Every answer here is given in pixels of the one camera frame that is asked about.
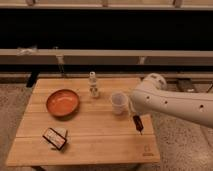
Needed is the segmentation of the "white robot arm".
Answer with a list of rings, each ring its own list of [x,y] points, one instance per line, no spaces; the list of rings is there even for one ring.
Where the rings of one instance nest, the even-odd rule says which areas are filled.
[[[136,114],[153,110],[213,128],[213,93],[168,91],[160,74],[148,74],[131,91],[130,99]]]

